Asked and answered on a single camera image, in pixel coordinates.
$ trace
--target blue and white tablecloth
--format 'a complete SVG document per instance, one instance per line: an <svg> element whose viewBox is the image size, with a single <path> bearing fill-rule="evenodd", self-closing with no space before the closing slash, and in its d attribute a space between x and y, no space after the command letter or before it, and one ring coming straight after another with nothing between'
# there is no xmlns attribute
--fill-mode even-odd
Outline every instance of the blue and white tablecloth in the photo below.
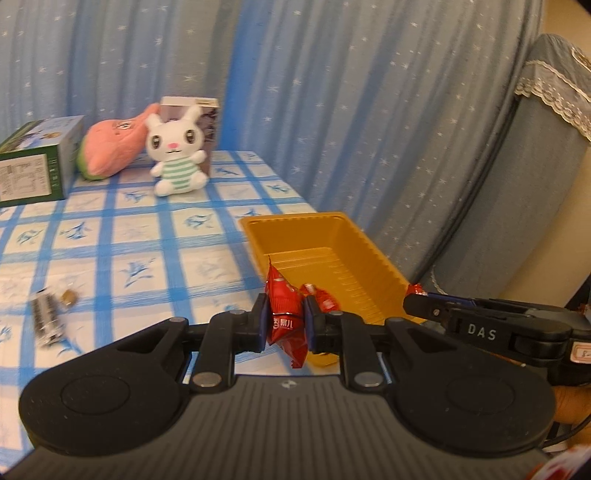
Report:
<svg viewBox="0 0 591 480"><path fill-rule="evenodd" d="M140 157L78 179L67 200L0 211L0 471L31 448L18 396L34 375L170 316L249 310L263 283L238 220L314 211L253 153L214 152L207 187L168 198L154 196L150 166ZM27 304L44 287L80 296L50 348L35 344ZM236 361L237 373L317 373L292 371L276 347Z"/></svg>

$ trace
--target beige wall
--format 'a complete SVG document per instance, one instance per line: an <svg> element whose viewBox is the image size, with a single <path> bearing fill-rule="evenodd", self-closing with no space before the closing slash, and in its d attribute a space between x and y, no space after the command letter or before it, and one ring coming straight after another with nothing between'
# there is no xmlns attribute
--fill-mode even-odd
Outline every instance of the beige wall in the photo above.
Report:
<svg viewBox="0 0 591 480"><path fill-rule="evenodd" d="M546 0L544 33L556 33L591 55L591 16L575 0ZM564 306L591 272L591 148L545 238L503 298Z"/></svg>

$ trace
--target white bunny plush toy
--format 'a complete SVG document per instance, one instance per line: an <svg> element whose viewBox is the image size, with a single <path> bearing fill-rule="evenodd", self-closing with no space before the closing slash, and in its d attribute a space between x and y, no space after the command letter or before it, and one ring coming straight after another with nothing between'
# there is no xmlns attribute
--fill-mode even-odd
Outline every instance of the white bunny plush toy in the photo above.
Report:
<svg viewBox="0 0 591 480"><path fill-rule="evenodd" d="M154 187L159 197L207 185L209 178L197 166L206 158L205 151L201 150L203 132L195 126L200 116L201 107L192 105L180 120L164 123L155 113L146 119L149 130L146 150L158 162L150 173L162 178Z"/></svg>

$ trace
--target yellow tray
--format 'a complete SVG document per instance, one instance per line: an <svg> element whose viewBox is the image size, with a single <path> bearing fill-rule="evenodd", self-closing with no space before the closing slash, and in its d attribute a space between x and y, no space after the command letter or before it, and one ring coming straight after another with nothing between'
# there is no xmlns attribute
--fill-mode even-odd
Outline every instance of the yellow tray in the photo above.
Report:
<svg viewBox="0 0 591 480"><path fill-rule="evenodd" d="M346 312L380 324L406 315L402 301L408 281L344 214L296 213L242 218L259 273L267 277L269 258L294 287L313 283L330 292ZM334 355L311 355L330 365Z"/></svg>

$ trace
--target pink plush toy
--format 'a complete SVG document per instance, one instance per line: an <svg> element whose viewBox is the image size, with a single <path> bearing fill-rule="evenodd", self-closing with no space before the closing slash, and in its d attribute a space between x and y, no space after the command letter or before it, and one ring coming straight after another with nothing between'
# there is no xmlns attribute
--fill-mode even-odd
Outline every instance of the pink plush toy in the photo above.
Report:
<svg viewBox="0 0 591 480"><path fill-rule="evenodd" d="M103 120L90 127L78 154L78 169L88 180L102 180L123 170L144 149L145 120L160 111L153 103L129 120Z"/></svg>

